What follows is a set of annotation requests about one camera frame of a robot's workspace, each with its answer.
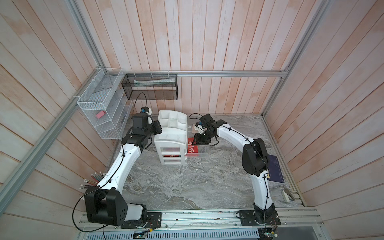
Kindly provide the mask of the left aluminium frame bar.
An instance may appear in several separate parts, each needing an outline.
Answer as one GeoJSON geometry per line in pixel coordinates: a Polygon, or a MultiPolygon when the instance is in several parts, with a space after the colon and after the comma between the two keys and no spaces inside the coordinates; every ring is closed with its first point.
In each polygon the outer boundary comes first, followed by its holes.
{"type": "Polygon", "coordinates": [[[64,127],[79,108],[78,100],[85,90],[90,86],[93,77],[101,70],[101,67],[95,68],[87,78],[83,86],[77,91],[72,99],[66,104],[58,117],[53,121],[49,128],[38,139],[37,143],[28,151],[21,163],[12,172],[10,177],[1,187],[1,215],[3,215],[21,190],[32,172],[36,169],[43,156],[47,153],[64,127]]]}

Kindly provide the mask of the horizontal aluminium frame bar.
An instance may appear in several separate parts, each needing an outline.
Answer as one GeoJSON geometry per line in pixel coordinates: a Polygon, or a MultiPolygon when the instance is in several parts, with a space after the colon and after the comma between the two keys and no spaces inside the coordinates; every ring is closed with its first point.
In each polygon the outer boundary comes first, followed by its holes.
{"type": "Polygon", "coordinates": [[[139,75],[139,74],[149,74],[149,75],[155,75],[155,74],[164,74],[164,75],[171,75],[175,74],[178,77],[220,77],[220,78],[227,78],[227,77],[285,77],[288,74],[288,71],[282,71],[282,70],[251,70],[251,71],[122,71],[123,74],[133,74],[133,75],[139,75]]]}

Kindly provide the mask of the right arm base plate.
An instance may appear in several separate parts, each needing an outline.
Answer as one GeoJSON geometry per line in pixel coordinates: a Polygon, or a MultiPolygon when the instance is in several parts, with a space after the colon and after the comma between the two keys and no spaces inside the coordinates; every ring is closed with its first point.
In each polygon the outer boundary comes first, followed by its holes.
{"type": "Polygon", "coordinates": [[[281,219],[276,210],[267,212],[254,211],[254,210],[241,210],[236,213],[236,216],[240,218],[242,226],[279,226],[281,225],[281,219]]]}

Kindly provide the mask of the white stapler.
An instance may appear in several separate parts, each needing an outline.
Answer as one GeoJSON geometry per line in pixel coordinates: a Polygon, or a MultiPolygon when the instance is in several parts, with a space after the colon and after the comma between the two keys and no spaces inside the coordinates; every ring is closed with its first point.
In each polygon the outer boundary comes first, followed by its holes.
{"type": "Polygon", "coordinates": [[[282,190],[282,197],[286,203],[293,202],[296,200],[294,194],[286,188],[282,190]]]}

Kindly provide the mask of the dark purple notebook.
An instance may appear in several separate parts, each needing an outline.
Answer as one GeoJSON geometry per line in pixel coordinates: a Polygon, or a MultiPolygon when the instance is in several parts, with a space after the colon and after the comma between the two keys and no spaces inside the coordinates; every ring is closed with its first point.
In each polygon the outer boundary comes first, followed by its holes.
{"type": "Polygon", "coordinates": [[[269,157],[269,177],[268,180],[275,183],[284,183],[283,172],[277,156],[268,155],[269,157]]]}

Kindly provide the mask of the aluminium mounting rail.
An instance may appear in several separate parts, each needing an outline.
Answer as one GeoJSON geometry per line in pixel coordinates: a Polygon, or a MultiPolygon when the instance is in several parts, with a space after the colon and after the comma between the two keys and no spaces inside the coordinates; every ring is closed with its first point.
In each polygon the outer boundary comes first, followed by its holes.
{"type": "Polygon", "coordinates": [[[157,215],[148,212],[148,227],[156,230],[208,230],[287,227],[322,227],[324,222],[316,208],[276,208],[278,215],[266,225],[257,224],[253,217],[241,217],[239,209],[169,210],[157,215]]]}

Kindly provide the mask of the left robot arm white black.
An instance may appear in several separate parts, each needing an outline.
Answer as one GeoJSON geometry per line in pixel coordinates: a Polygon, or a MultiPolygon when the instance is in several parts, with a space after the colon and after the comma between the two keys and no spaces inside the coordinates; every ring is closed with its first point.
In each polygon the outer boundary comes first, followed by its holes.
{"type": "Polygon", "coordinates": [[[146,207],[127,203],[122,192],[134,163],[152,145],[153,136],[161,133],[159,121],[154,121],[150,113],[133,115],[133,126],[122,138],[117,159],[97,186],[88,188],[84,195],[88,222],[116,227],[125,222],[135,227],[148,224],[146,207]]]}

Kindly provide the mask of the beige postcard red text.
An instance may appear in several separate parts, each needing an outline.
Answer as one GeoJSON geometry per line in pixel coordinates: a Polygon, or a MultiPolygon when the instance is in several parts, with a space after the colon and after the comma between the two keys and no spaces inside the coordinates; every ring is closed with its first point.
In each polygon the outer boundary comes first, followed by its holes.
{"type": "Polygon", "coordinates": [[[197,132],[198,131],[196,130],[196,126],[195,125],[188,125],[188,133],[195,134],[197,132]]]}

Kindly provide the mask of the pink cup with pencils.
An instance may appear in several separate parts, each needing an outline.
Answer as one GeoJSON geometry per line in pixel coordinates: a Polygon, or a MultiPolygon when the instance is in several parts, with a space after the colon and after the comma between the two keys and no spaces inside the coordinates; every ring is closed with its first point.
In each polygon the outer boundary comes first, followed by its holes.
{"type": "Polygon", "coordinates": [[[100,187],[100,181],[103,180],[105,176],[105,173],[94,172],[89,178],[83,180],[83,183],[80,184],[79,189],[85,191],[90,188],[100,187]]]}

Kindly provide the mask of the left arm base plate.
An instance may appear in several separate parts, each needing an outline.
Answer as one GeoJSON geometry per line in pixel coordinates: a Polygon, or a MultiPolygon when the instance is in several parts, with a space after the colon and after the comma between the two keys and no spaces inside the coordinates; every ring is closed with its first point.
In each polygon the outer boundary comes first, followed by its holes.
{"type": "Polygon", "coordinates": [[[162,212],[144,213],[139,220],[125,221],[121,229],[158,229],[161,227],[162,212]]]}

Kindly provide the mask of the white plastic drawer organizer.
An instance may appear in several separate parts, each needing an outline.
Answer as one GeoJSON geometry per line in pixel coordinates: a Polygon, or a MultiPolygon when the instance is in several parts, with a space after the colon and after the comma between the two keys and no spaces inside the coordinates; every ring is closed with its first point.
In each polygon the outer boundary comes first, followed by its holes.
{"type": "Polygon", "coordinates": [[[188,119],[177,111],[160,110],[158,121],[162,133],[155,136],[155,146],[162,165],[184,165],[187,161],[188,119]],[[178,158],[164,158],[163,155],[180,155],[178,158]]]}

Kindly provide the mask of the pink eraser block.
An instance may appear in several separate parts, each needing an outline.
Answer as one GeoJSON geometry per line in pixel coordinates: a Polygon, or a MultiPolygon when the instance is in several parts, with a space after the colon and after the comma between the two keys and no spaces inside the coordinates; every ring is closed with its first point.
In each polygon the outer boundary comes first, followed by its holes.
{"type": "Polygon", "coordinates": [[[100,119],[100,118],[102,118],[105,114],[106,114],[106,111],[100,111],[100,112],[98,112],[98,113],[96,114],[96,118],[97,118],[97,119],[100,119]]]}

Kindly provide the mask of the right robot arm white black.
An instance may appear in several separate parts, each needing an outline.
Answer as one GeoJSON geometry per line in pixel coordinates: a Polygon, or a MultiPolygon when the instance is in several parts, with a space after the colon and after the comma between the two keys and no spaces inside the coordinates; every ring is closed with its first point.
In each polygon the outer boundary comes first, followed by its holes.
{"type": "Polygon", "coordinates": [[[222,138],[242,153],[243,169],[250,175],[254,191],[255,221],[266,225],[267,219],[277,213],[268,184],[269,155],[263,139],[250,138],[232,128],[224,120],[214,120],[210,114],[201,116],[195,124],[198,131],[193,145],[211,145],[212,139],[222,138]]]}

